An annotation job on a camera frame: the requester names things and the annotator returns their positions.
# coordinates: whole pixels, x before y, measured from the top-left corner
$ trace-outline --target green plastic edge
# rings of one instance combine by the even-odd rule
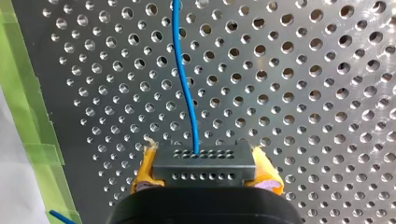
[[[81,223],[64,176],[64,158],[10,0],[0,0],[0,52],[0,84],[35,170],[46,210],[56,210]],[[61,223],[47,216],[50,223]]]

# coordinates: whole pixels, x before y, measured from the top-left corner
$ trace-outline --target blue wire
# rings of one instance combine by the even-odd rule
[[[180,77],[181,87],[184,91],[184,96],[186,98],[187,108],[189,109],[190,122],[192,128],[192,143],[195,154],[199,154],[199,129],[198,122],[195,115],[194,110],[194,102],[191,97],[191,93],[189,90],[189,85],[187,83],[186,71],[184,71],[183,64],[181,62],[181,46],[180,40],[178,39],[178,28],[179,28],[179,0],[173,0],[173,12],[172,12],[172,32],[173,32],[173,41],[175,47],[175,57],[178,69],[178,75]]]
[[[53,217],[58,218],[59,220],[61,220],[61,221],[62,221],[63,223],[65,223],[65,224],[76,224],[76,222],[70,220],[70,219],[67,218],[67,217],[62,216],[62,214],[60,214],[60,213],[58,213],[58,212],[56,212],[56,211],[54,211],[54,210],[50,210],[49,213],[50,213]]]

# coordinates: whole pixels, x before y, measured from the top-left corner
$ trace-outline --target perforated metal sheet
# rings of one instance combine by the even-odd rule
[[[182,3],[203,143],[264,146],[306,223],[396,223],[396,1]],[[170,1],[14,5],[77,208],[101,223],[145,138],[191,143]]]

